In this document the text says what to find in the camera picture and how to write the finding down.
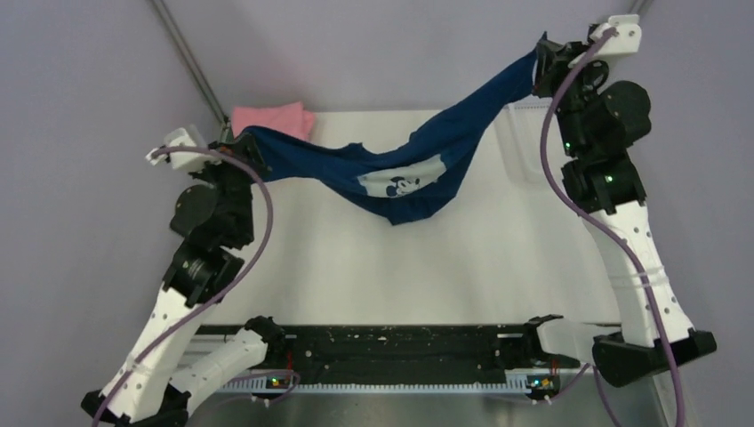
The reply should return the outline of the navy blue printed t-shirt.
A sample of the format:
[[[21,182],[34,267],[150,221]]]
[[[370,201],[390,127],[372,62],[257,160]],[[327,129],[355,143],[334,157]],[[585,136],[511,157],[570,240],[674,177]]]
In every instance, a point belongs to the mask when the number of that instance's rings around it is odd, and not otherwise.
[[[260,125],[244,131],[271,168],[266,181],[313,179],[392,225],[417,222],[456,197],[487,128],[531,94],[536,63],[536,51],[528,52],[383,153],[361,142],[326,148]]]

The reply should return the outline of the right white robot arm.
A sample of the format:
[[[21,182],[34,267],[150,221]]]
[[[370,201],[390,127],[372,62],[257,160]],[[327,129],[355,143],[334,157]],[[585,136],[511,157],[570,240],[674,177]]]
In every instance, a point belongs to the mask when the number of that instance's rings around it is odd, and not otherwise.
[[[631,81],[607,83],[609,67],[596,43],[535,47],[533,95],[551,101],[567,162],[557,197],[594,239],[618,303],[620,328],[573,325],[568,351],[593,365],[614,387],[658,375],[710,355],[714,335],[696,328],[676,297],[654,243],[646,190],[629,148],[652,128],[651,101]]]

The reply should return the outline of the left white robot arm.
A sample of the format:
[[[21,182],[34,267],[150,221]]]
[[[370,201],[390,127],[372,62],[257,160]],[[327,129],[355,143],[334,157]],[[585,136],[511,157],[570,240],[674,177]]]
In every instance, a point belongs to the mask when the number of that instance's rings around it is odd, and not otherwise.
[[[82,400],[93,425],[183,426],[236,375],[258,365],[275,367],[285,356],[283,328],[258,316],[218,350],[179,369],[205,318],[253,266],[235,251],[253,242],[252,189],[263,186],[268,171],[254,136],[243,132],[201,145],[179,129],[147,159],[168,163],[197,184],[175,202],[170,228],[181,244],[146,325],[113,379]]]

